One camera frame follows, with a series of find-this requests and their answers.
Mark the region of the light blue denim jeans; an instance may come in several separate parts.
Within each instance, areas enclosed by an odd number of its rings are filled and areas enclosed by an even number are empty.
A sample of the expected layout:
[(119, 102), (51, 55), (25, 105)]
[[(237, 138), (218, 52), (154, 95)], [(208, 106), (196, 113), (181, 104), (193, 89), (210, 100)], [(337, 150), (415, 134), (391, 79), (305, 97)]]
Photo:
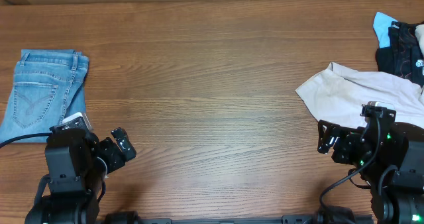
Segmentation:
[(21, 51), (1, 124), (1, 142), (47, 133), (74, 113), (85, 113), (89, 58), (75, 50)]

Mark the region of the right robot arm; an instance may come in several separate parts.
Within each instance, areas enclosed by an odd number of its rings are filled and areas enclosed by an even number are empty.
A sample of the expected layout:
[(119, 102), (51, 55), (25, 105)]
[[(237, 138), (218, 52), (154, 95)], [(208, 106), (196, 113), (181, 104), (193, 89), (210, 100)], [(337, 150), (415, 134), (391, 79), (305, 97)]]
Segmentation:
[(318, 152), (353, 167), (344, 181), (360, 175), (379, 223), (423, 222), (422, 128), (373, 119), (356, 129), (319, 121), (318, 129)]

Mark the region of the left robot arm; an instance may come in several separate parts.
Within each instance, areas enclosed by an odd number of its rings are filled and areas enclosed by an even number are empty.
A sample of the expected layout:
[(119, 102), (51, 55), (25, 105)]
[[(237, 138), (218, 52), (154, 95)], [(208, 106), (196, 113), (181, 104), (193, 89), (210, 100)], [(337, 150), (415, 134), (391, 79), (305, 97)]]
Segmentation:
[(44, 151), (48, 174), (38, 185), (25, 224), (95, 223), (106, 175), (136, 157), (126, 130), (99, 140), (82, 128), (51, 127)]

